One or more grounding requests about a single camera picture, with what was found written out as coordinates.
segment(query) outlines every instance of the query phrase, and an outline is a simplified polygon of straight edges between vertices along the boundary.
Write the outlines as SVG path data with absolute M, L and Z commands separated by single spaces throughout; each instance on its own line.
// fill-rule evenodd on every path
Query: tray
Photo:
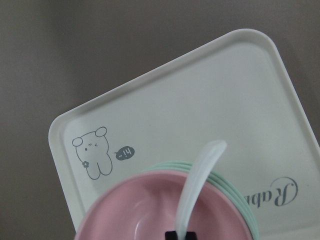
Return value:
M 275 44 L 239 29 L 60 116 L 49 145 L 75 229 L 124 178 L 209 141 L 262 240 L 320 239 L 320 149 Z

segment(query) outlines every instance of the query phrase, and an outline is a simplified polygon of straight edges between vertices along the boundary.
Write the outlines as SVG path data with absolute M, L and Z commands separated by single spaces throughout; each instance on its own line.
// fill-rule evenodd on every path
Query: spoon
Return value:
M 194 161 L 179 199 L 175 215 L 178 240 L 185 240 L 192 210 L 212 168 L 227 148 L 224 140 L 207 143 Z

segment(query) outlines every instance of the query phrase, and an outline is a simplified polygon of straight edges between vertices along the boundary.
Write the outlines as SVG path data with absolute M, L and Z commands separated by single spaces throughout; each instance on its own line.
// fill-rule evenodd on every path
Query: speech bubble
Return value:
M 116 159 L 122 161 L 131 158 L 135 154 L 135 150 L 131 146 L 124 146 L 119 151 L 115 152 Z

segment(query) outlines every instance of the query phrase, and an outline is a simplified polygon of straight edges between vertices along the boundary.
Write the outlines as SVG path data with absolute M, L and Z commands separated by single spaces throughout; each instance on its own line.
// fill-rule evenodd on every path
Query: cartoon bear illustration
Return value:
M 109 175 L 113 165 L 108 155 L 107 129 L 102 126 L 72 140 L 76 155 L 86 169 L 88 176 L 97 180 L 100 175 Z

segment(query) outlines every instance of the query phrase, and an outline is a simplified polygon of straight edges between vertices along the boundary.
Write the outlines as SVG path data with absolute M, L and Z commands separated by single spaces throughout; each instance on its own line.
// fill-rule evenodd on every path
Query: gray background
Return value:
M 275 42 L 320 140 L 319 0 L 0 1 L 0 239 L 73 239 L 58 115 L 232 30 Z

